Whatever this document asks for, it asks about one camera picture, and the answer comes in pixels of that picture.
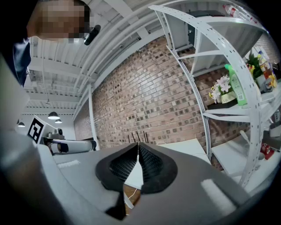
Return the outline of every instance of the black camera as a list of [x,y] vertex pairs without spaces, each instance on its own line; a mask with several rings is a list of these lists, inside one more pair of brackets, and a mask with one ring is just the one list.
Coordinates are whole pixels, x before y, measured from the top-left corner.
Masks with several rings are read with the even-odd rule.
[[91,44],[91,42],[94,40],[94,38],[99,34],[101,30],[101,26],[100,25],[96,25],[91,32],[87,35],[87,37],[84,40],[84,44],[85,45],[89,45]]
[[60,128],[55,128],[54,132],[49,132],[48,133],[48,138],[49,139],[59,139],[59,140],[64,140],[65,137],[62,135],[62,129]]

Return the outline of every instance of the white table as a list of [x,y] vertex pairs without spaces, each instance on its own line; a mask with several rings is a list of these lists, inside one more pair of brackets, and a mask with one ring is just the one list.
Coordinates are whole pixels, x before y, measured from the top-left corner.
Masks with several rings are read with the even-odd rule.
[[[199,141],[196,138],[183,142],[162,144],[159,146],[195,156],[211,164],[207,154],[204,152],[204,149],[201,147]],[[125,184],[133,188],[141,189],[142,185],[144,184],[144,181],[142,177],[142,168],[139,162],[136,163],[135,167],[133,168],[130,175],[126,179]],[[124,193],[124,200],[127,206],[132,209],[133,205],[125,193]]]

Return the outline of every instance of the white flower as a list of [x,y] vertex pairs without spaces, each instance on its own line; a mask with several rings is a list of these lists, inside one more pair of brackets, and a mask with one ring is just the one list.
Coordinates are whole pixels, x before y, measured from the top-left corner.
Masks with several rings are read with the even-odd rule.
[[222,84],[220,87],[221,87],[221,91],[226,91],[226,92],[228,92],[228,89],[231,88],[231,86],[228,84]]
[[215,87],[215,88],[214,88],[214,91],[219,92],[219,84],[216,83],[214,87]]
[[222,86],[227,86],[229,83],[230,78],[227,77],[227,75],[222,76],[219,80],[216,80],[218,82],[218,84],[222,87]]
[[215,103],[216,103],[216,100],[217,100],[217,98],[219,97],[219,95],[220,95],[220,92],[219,92],[219,91],[213,90],[213,92],[212,92],[212,99],[215,100]]

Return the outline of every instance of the bottle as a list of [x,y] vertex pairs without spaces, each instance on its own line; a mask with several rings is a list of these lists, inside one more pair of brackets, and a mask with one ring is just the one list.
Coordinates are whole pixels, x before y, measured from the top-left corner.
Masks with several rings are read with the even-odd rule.
[[250,14],[239,11],[233,5],[223,5],[223,8],[227,12],[227,14],[229,14],[233,18],[247,20],[256,24],[258,23]]
[[238,105],[247,104],[247,100],[246,100],[244,91],[242,89],[242,86],[240,84],[240,81],[239,81],[235,71],[232,69],[232,66],[229,64],[226,64],[226,65],[224,65],[224,67],[229,71],[230,85],[236,95]]
[[270,75],[272,75],[272,69],[271,66],[269,65],[266,57],[262,54],[258,54],[258,59],[259,59],[259,66],[260,69],[262,70],[265,79],[267,79]]
[[262,51],[259,51],[259,54],[261,55],[261,57],[264,57],[266,60],[267,60],[267,62],[268,62],[268,64],[269,64],[269,66],[270,66],[270,69],[271,69],[271,71],[272,71],[272,75],[275,77],[275,79],[277,80],[277,78],[276,78],[276,76],[275,76],[275,73],[274,73],[274,71],[273,71],[273,69],[272,69],[272,66],[271,66],[271,64],[270,64],[270,60],[269,60],[269,58],[262,52]]

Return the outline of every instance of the white ceiling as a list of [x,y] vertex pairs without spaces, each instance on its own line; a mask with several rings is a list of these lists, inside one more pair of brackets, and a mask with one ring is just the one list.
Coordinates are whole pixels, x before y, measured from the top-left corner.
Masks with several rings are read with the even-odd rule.
[[[72,115],[87,84],[98,86],[122,62],[125,50],[137,43],[147,44],[162,27],[156,13],[148,4],[162,4],[169,0],[84,0],[91,8],[90,26],[101,26],[99,35],[86,46],[78,43],[42,41],[32,37],[31,71],[25,84],[30,101],[23,114],[48,114],[52,108],[59,114]],[[208,8],[209,1],[180,1],[194,8]],[[42,77],[44,58],[44,78]]]

